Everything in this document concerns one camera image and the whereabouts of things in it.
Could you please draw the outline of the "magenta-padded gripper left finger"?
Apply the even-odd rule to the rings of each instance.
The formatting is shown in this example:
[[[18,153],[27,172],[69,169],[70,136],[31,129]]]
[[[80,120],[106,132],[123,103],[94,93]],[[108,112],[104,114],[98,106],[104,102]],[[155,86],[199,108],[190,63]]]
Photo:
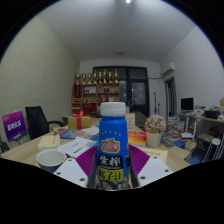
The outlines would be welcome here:
[[[94,146],[77,158],[68,158],[55,172],[59,176],[84,188],[94,188],[96,183],[97,147]]]

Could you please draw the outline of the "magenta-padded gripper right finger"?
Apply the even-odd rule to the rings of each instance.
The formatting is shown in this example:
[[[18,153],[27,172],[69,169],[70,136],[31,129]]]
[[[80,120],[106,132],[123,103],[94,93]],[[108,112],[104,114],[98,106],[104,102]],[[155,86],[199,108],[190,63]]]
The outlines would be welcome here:
[[[129,149],[131,182],[134,188],[146,186],[173,173],[158,156],[149,156],[132,145]]]

